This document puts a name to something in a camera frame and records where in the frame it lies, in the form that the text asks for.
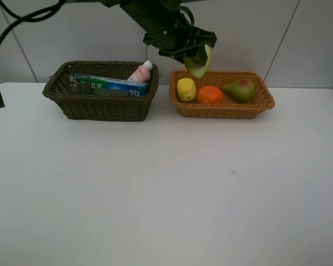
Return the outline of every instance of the yellow toy lemon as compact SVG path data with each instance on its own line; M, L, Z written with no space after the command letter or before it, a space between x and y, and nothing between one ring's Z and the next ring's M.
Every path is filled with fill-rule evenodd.
M185 103L195 99L196 86L192 79L185 78L178 81L178 97Z

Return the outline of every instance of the green pear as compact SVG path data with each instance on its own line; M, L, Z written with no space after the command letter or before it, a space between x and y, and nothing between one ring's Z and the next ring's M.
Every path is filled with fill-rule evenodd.
M241 79L222 88L224 93L230 95L240 103L246 103L254 97L255 86L250 79Z

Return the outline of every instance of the white table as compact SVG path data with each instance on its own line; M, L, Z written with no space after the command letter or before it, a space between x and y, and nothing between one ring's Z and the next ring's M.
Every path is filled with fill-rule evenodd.
M333 265L333 91L253 120L68 120L2 84L0 266Z

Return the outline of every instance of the basket rim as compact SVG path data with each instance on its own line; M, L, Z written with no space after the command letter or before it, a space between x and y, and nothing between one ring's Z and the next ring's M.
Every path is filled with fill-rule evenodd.
M43 89L43 95L51 100L59 100L59 101L72 101L74 100L116 100L116 101L132 101L135 103L138 102L145 102L150 101L154 98L155 94L158 90L159 85L159 69L158 66L153 64L153 70L154 70L154 77L151 77L153 79L153 84L150 85L151 90L147 95L141 96L141 97L135 97L135 96L121 96L121 95L85 95L85 94L58 94L58 93L51 93L49 90L50 88L58 81L58 77L61 72L63 72L69 65L71 64L133 64L133 65L141 65L142 62L128 62L128 61L88 61L88 60L77 60L77 61L69 61L62 64L59 69L53 74L53 76L50 77L49 81L46 83Z
M170 73L170 85L169 85L169 96L171 103L178 107L178 108L188 108L188 109L195 109L195 108L202 108L202 109L213 109L213 110L244 110L247 111L248 108L251 108L252 111L265 111L270 110L275 106L275 101L273 96L270 94L268 87L266 87L263 79L257 75L255 72L251 71L221 71L221 70L212 70L208 71L208 73L216 73L216 74L248 74L253 75L254 77L259 80L262 89L264 90L266 96L269 99L268 104L242 104L242 103L234 103L234 104L196 104L196 103L182 103L179 101L176 89L175 89L175 74L176 73L187 73L187 70L176 70Z

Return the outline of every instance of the orange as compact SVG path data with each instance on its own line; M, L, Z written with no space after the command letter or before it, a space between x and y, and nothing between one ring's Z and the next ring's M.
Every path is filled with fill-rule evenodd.
M200 104L221 104L222 91L216 86L205 86L199 90L198 102Z

